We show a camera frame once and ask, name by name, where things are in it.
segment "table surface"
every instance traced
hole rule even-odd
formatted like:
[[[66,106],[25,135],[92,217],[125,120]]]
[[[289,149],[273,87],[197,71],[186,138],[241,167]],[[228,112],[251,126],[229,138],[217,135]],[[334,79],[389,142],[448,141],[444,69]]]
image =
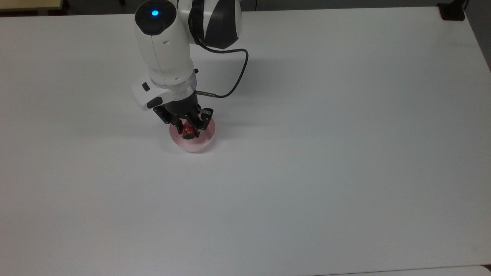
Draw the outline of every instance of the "table surface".
[[[62,0],[2,0],[0,11],[61,9]]]
[[[309,276],[491,263],[491,74],[436,7],[244,13],[186,153],[132,15],[0,18],[0,274]],[[192,47],[198,89],[243,55]]]

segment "white robotic arm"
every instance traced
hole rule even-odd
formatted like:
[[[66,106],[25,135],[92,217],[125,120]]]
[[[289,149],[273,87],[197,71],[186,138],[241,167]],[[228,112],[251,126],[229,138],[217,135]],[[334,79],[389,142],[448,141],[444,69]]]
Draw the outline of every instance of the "white robotic arm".
[[[153,109],[179,133],[181,119],[187,120],[199,136],[213,110],[201,109],[198,104],[197,69],[190,58],[190,43],[215,53],[236,52],[208,47],[224,49],[237,41],[241,18],[238,0],[150,0],[142,4],[135,14],[135,31],[148,73],[131,85],[138,105],[143,110]],[[244,49],[240,51],[248,57]]]

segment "strawberry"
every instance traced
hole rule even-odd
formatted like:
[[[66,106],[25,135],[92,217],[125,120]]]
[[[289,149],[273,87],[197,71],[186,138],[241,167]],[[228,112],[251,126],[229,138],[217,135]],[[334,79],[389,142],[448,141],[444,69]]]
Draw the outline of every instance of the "strawberry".
[[[183,124],[182,136],[186,140],[193,139],[195,137],[194,127],[192,127],[187,121]]]

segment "black cable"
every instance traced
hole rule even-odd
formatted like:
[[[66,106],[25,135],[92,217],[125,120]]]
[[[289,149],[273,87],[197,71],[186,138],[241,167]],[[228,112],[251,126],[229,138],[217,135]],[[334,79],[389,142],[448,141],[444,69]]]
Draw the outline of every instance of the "black cable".
[[[242,67],[242,71],[241,71],[241,74],[239,75],[239,78],[237,79],[237,82],[235,83],[234,87],[232,88],[232,90],[230,90],[230,92],[228,92],[227,94],[225,95],[216,95],[215,97],[216,98],[226,98],[228,96],[230,96],[230,94],[232,94],[235,89],[237,88],[237,86],[239,85],[239,83],[241,82],[241,79],[242,79],[242,76],[244,75],[244,71],[246,70],[246,66],[247,66],[247,61],[249,61],[249,52],[246,50],[246,49],[233,49],[233,50],[224,50],[224,51],[219,51],[219,50],[214,50],[214,49],[210,49],[208,47],[206,47],[202,42],[201,42],[201,39],[197,39],[197,44],[199,46],[201,46],[203,49],[209,51],[209,52],[212,52],[212,53],[215,53],[215,54],[230,54],[230,53],[238,53],[238,52],[244,52],[245,53],[245,60],[244,60],[244,66]]]
[[[226,98],[226,97],[230,96],[230,94],[232,94],[235,91],[235,89],[237,88],[237,86],[239,85],[239,83],[240,83],[240,81],[242,79],[242,75],[244,75],[244,71],[246,70],[245,67],[247,66],[247,61],[249,61],[249,52],[246,49],[243,49],[243,48],[240,48],[240,49],[232,49],[232,50],[214,50],[214,49],[210,49],[210,48],[208,48],[208,47],[206,47],[204,45],[201,37],[197,37],[193,33],[192,16],[191,15],[188,18],[188,25],[190,27],[191,35],[193,36],[195,43],[197,45],[201,46],[203,49],[209,51],[209,52],[212,52],[212,53],[215,53],[215,54],[230,54],[230,53],[238,53],[238,52],[244,52],[245,53],[245,61],[244,61],[244,66],[242,67],[241,74],[239,75],[239,78],[237,79],[237,82],[235,83],[235,85],[232,88],[232,90],[230,90],[230,92],[228,92],[225,95],[216,95],[216,94],[212,94],[212,93],[208,93],[208,92],[203,92],[203,91],[196,90],[196,93],[198,95],[204,95],[204,96],[209,96],[209,97],[215,97],[215,98],[221,98],[222,99],[222,98]]]

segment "floor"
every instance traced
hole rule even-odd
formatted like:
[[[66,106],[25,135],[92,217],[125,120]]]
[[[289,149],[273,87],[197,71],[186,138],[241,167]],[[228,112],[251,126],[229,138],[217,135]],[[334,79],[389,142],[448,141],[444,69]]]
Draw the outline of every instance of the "floor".
[[[0,16],[131,14],[146,0],[65,0],[62,11],[0,13]],[[436,6],[449,0],[241,0],[243,11]],[[491,0],[469,0],[466,15],[491,70]]]

